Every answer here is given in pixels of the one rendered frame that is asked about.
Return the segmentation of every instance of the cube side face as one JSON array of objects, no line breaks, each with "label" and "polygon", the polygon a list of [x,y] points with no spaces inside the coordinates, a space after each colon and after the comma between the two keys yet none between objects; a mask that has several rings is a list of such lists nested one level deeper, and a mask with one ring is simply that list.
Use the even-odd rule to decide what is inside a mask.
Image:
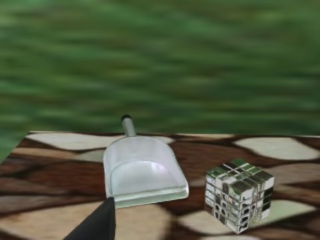
[{"label": "cube side face", "polygon": [[204,209],[239,234],[270,212],[274,177],[234,159],[206,172]]}]

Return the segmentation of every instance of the white dustpan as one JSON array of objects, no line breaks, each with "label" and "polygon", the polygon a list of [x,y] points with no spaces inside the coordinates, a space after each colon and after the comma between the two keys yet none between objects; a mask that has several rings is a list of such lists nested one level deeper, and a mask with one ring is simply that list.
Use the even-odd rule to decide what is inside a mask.
[{"label": "white dustpan", "polygon": [[184,199],[187,180],[172,149],[154,137],[136,136],[132,119],[122,117],[124,138],[103,155],[105,192],[124,208]]}]

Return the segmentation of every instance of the table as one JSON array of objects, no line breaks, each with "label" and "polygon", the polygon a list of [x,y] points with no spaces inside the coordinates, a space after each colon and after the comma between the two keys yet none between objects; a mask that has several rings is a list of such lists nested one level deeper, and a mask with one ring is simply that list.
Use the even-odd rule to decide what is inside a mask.
[{"label": "table", "polygon": [[[320,137],[153,134],[189,198],[116,210],[117,240],[320,239]],[[0,165],[0,239],[61,240],[105,199],[102,155],[120,133],[32,131]],[[203,211],[205,171],[233,158],[276,177],[270,216],[240,235]]]}]

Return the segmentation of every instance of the rubik's cube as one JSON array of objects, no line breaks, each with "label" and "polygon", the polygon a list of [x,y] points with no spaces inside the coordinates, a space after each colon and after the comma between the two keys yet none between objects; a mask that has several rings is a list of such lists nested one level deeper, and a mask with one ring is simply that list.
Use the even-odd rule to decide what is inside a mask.
[{"label": "rubik's cube", "polygon": [[269,215],[275,177],[234,159],[206,173],[204,209],[239,234]]}]

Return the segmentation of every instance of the dustpan handle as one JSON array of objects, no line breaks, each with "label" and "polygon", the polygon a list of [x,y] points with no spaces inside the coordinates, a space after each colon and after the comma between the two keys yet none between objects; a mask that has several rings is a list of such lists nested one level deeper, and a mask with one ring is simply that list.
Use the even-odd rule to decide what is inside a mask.
[{"label": "dustpan handle", "polygon": [[126,137],[136,136],[134,122],[132,121],[132,118],[130,115],[128,114],[123,115],[121,118],[121,123],[122,123],[123,131]]}]

